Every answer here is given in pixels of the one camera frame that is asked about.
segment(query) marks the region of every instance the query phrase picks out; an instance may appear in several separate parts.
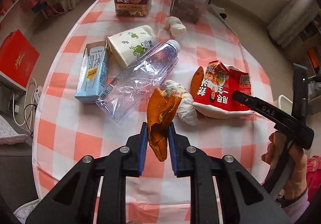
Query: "barcode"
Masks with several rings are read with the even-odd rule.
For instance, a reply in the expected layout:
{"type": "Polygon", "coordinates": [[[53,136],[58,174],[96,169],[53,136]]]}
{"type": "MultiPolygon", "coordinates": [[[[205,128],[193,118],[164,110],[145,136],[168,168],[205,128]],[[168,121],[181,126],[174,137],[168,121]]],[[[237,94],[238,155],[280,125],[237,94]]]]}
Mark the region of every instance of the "barcode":
{"type": "Polygon", "coordinates": [[[240,82],[249,82],[250,77],[248,75],[241,75],[240,82]]]}
{"type": "Polygon", "coordinates": [[[99,98],[98,98],[98,101],[101,102],[101,101],[104,101],[107,99],[107,97],[110,95],[111,91],[113,90],[113,86],[112,85],[108,85],[107,88],[105,89],[105,91],[103,91],[99,98]]]}

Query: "power strip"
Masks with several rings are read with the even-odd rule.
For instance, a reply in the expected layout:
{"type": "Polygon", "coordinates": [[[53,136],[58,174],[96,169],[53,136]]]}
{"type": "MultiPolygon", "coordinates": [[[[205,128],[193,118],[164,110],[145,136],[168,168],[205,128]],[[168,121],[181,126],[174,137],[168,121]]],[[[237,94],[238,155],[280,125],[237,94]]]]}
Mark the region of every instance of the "power strip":
{"type": "Polygon", "coordinates": [[[37,103],[37,104],[39,103],[41,93],[42,93],[42,86],[38,86],[37,89],[36,89],[36,91],[35,91],[34,94],[33,94],[33,96],[35,97],[35,100],[36,100],[36,103],[37,103]]]}

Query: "blue milk carton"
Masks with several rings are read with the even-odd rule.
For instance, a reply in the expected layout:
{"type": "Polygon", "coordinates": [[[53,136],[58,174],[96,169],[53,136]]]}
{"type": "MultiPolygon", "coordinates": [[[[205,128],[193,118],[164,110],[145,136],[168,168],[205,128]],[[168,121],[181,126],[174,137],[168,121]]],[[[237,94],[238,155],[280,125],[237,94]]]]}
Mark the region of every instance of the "blue milk carton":
{"type": "Polygon", "coordinates": [[[83,103],[95,103],[105,90],[109,52],[107,41],[86,45],[75,98],[83,103]]]}

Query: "table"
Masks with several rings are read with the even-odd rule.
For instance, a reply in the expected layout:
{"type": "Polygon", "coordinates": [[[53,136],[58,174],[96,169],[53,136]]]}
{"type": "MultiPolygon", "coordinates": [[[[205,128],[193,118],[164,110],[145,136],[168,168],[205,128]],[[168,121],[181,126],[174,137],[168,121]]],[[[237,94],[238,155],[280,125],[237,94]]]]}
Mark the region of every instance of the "table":
{"type": "MultiPolygon", "coordinates": [[[[113,0],[97,0],[68,34],[52,63],[36,112],[33,171],[40,199],[84,155],[108,155],[124,145],[129,136],[139,133],[146,121],[147,103],[140,104],[123,125],[117,125],[96,104],[82,104],[74,98],[85,45],[143,24],[153,28],[159,41],[166,42],[170,35],[164,30],[164,18],[170,12],[170,2],[152,0],[149,15],[139,18],[117,17],[113,0]]],[[[266,73],[224,24],[206,12],[199,23],[185,25],[187,31],[179,40],[179,62],[169,79],[189,89],[199,66],[206,68],[210,61],[220,60],[249,72],[253,96],[273,101],[266,73]]],[[[111,56],[108,83],[120,71],[111,56]]],[[[259,182],[264,180],[269,167],[261,161],[261,155],[266,152],[274,126],[264,117],[203,118],[192,127],[176,116],[174,125],[178,134],[189,137],[191,145],[215,157],[231,154],[259,182]]],[[[174,176],[170,158],[161,163],[148,147],[142,177],[127,178],[127,218],[144,223],[189,223],[189,183],[189,178],[174,176]]]]}

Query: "red snack wrapper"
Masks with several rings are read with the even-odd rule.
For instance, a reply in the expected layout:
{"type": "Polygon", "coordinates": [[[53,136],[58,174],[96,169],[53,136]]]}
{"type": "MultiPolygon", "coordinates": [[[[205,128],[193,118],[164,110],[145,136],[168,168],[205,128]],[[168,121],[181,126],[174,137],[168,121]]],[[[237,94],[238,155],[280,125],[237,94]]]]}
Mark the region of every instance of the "red snack wrapper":
{"type": "Polygon", "coordinates": [[[248,73],[233,66],[227,67],[220,61],[210,62],[207,66],[201,86],[194,98],[195,108],[206,116],[222,118],[217,113],[225,115],[253,113],[248,107],[232,99],[235,90],[251,95],[248,73]]]}

